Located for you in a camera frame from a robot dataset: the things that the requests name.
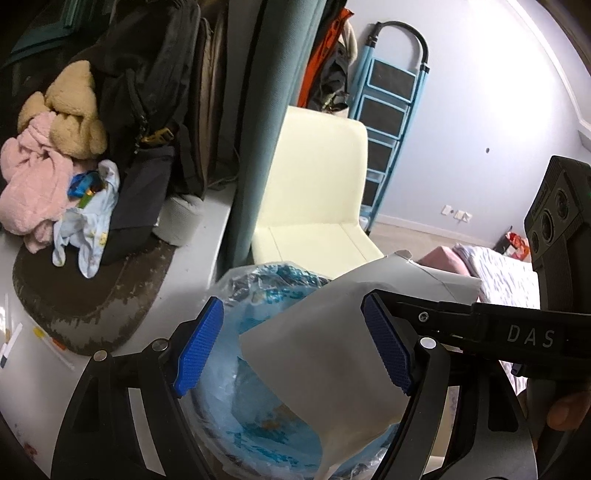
stuffed animal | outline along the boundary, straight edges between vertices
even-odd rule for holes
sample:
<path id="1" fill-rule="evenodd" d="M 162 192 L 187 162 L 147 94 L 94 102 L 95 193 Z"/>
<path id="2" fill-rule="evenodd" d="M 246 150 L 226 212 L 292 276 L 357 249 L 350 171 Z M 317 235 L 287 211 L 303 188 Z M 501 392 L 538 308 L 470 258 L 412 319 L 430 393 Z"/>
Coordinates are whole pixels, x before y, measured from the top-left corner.
<path id="1" fill-rule="evenodd" d="M 70 63 L 46 91 L 33 93 L 18 115 L 17 130 L 22 132 L 30 120 L 42 112 L 55 111 L 50 138 L 56 148 L 73 158 L 96 158 L 107 148 L 107 134 L 99 119 L 90 63 Z"/>

teal partition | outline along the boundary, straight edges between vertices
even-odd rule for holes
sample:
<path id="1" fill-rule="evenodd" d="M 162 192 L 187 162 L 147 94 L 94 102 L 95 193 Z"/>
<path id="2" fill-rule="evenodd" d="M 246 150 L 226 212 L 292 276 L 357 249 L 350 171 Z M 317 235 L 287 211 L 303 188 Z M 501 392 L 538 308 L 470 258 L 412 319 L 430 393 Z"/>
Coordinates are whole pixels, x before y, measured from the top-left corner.
<path id="1" fill-rule="evenodd" d="M 227 267 L 247 262 L 287 106 L 297 98 L 326 0 L 267 0 L 242 118 L 238 189 L 226 233 Z"/>

clear plastic liner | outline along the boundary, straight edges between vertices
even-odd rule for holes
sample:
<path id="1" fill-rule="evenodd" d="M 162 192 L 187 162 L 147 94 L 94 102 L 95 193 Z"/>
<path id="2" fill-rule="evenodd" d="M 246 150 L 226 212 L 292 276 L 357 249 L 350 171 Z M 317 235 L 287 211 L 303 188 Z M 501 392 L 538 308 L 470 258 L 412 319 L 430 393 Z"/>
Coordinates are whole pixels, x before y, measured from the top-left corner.
<path id="1" fill-rule="evenodd" d="M 208 292 L 224 302 L 222 330 L 197 386 L 181 404 L 200 444 L 239 479 L 311 479 L 322 456 L 318 435 L 242 359 L 238 336 L 305 298 L 328 279 L 292 264 L 230 270 Z M 396 426 L 344 463 L 334 479 L 369 479 Z"/>

white chair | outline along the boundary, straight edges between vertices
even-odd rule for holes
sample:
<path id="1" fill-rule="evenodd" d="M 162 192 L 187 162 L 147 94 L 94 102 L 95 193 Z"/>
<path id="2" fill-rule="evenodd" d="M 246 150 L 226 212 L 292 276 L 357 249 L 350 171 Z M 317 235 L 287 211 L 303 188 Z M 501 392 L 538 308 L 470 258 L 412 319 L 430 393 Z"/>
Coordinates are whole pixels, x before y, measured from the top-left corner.
<path id="1" fill-rule="evenodd" d="M 336 278 L 382 252 L 359 226 L 363 124 L 289 107 L 252 238 L 256 264 L 291 261 Z"/>

chair backrest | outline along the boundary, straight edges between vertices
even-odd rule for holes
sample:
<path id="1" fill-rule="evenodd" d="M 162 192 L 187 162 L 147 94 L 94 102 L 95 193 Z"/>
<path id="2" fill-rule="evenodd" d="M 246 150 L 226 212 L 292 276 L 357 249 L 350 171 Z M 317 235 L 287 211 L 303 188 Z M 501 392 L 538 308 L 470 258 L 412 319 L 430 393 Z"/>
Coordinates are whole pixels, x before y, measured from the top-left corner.
<path id="1" fill-rule="evenodd" d="M 367 156 L 362 123 L 288 107 L 256 225 L 357 222 Z"/>

